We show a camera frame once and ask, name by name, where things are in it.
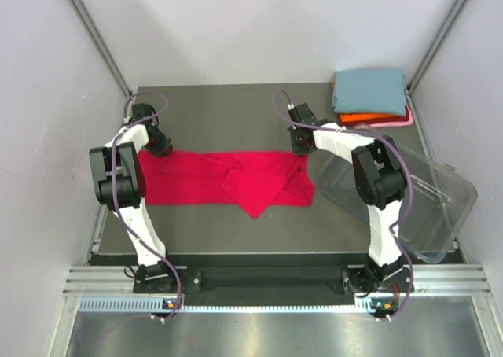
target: white wall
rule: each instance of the white wall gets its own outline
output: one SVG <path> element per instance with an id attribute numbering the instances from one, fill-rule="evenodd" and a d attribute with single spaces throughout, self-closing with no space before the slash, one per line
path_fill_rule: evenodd
<path id="1" fill-rule="evenodd" d="M 67 0 L 0 0 L 0 349 L 40 356 L 97 202 L 87 158 L 124 99 Z"/>
<path id="2" fill-rule="evenodd" d="M 173 86 L 410 79 L 454 0 L 83 1 L 130 86 Z"/>
<path id="3" fill-rule="evenodd" d="M 501 0 L 471 0 L 415 98 L 437 160 L 479 191 L 461 235 L 503 313 L 503 27 Z"/>

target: metal floor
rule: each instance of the metal floor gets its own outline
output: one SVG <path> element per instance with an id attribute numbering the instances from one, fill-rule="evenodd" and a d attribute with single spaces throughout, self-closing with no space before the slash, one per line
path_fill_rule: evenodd
<path id="1" fill-rule="evenodd" d="M 469 298 L 414 298 L 395 322 L 369 315 L 182 314 L 162 326 L 131 314 L 79 313 L 68 357 L 350 356 L 483 357 L 486 344 Z"/>
<path id="2" fill-rule="evenodd" d="M 317 118 L 334 118 L 331 83 L 142 87 L 140 92 L 162 92 L 169 98 L 160 129 L 171 136 L 175 149 L 291 151 L 288 125 L 270 105 L 278 88 L 287 90 L 296 104 L 306 102 Z M 140 101 L 162 108 L 158 97 L 145 95 Z M 278 104 L 286 112 L 285 99 L 278 97 Z M 423 152 L 415 126 L 386 132 Z M 330 157 L 321 151 L 310 155 L 308 173 L 315 184 Z M 256 220 L 236 205 L 150 206 L 149 214 L 160 239 L 174 253 L 365 252 L 369 247 L 368 225 L 319 192 L 308 208 L 269 207 Z M 99 253 L 134 253 L 116 217 L 106 219 Z"/>

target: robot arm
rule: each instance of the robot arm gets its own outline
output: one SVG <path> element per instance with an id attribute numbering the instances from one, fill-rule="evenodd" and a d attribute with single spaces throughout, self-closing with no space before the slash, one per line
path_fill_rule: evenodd
<path id="1" fill-rule="evenodd" d="M 307 104 L 288 105 L 290 118 L 297 123 L 323 126 L 330 131 L 291 126 L 292 149 L 296 154 L 326 150 L 353 164 L 354 179 L 360 198 L 369 209 L 369 265 L 379 285 L 402 270 L 398 248 L 390 226 L 396 222 L 402 206 L 406 180 L 395 156 L 380 141 L 357 134 L 343 133 L 343 128 L 328 120 L 316 120 Z M 394 228 L 398 237 L 398 227 Z"/>
<path id="2" fill-rule="evenodd" d="M 117 194 L 120 214 L 124 222 L 135 231 L 139 239 L 130 234 L 138 254 L 138 277 L 141 280 L 158 278 L 168 274 L 165 264 L 158 256 L 145 249 L 140 239 L 161 256 L 167 255 L 166 246 L 157 237 L 145 206 L 145 177 L 138 160 L 138 152 L 146 148 L 156 156 L 167 155 L 172 150 L 171 140 L 150 121 L 130 127 L 134 121 L 155 113 L 150 105 L 139 104 L 132 107 L 133 116 L 125 120 L 119 131 L 122 135 L 116 146 L 117 152 Z M 94 192 L 100 204 L 107 205 L 115 215 L 112 199 L 112 142 L 89 152 Z"/>

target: clear plastic container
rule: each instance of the clear plastic container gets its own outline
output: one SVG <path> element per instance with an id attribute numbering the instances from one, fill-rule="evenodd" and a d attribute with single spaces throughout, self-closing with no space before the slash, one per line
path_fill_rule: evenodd
<path id="1" fill-rule="evenodd" d="M 383 135 L 371 127 L 367 130 Z M 439 263 L 472 209 L 477 191 L 452 168 L 437 164 L 398 142 L 396 145 L 409 167 L 414 188 L 413 207 L 400 227 L 400 239 L 417 258 Z M 362 222 L 369 222 L 366 204 L 356 191 L 351 164 L 337 156 L 331 157 L 321 170 L 318 185 L 320 191 L 334 203 Z M 402 212 L 406 208 L 408 192 L 406 190 Z"/>

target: blue towel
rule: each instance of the blue towel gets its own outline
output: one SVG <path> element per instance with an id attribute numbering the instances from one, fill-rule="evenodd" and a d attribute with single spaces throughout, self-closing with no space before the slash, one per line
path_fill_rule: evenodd
<path id="1" fill-rule="evenodd" d="M 406 115 L 405 73 L 400 68 L 336 72 L 333 108 L 337 113 Z"/>

